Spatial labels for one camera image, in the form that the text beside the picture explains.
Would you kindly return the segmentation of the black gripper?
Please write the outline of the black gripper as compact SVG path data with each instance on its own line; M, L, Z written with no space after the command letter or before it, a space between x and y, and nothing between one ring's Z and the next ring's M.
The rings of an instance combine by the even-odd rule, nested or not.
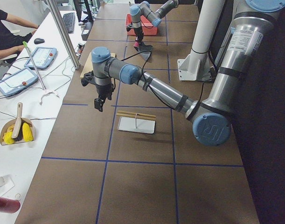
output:
M142 27L134 28L134 33L136 35L136 40L135 41L137 43L142 43L143 42L143 37L144 37L143 28Z
M103 105L106 99L112 100L112 94L115 90L115 84L98 85L96 84L98 98L94 99L94 107L100 112L103 112Z

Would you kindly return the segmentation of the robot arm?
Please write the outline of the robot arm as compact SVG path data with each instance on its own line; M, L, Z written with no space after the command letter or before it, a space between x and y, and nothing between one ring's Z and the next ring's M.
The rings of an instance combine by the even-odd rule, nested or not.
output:
M143 44L143 28L141 16L144 16L148 19L154 27L158 27L161 23L162 18L164 18L168 12L172 9L177 8L179 5L178 0L168 0L165 4L163 4L158 10L155 12L150 8L150 4L147 1L143 1L140 4L134 4L130 6L130 15L132 19L131 28L134 30L136 35L137 45Z
M111 56L106 47L91 52L92 71L81 80L93 84L98 97L94 106L102 111L114 91L112 79L136 84L153 93L162 103L185 115L192 122L195 138L206 146L225 143L231 133L231 103L241 80L266 33L272 30L285 8L285 0L239 0L224 38L223 58L216 76L209 73L209 48L224 6L223 0L205 0L202 4L191 52L177 62L181 81L214 81L205 100L188 96L145 72L142 68Z

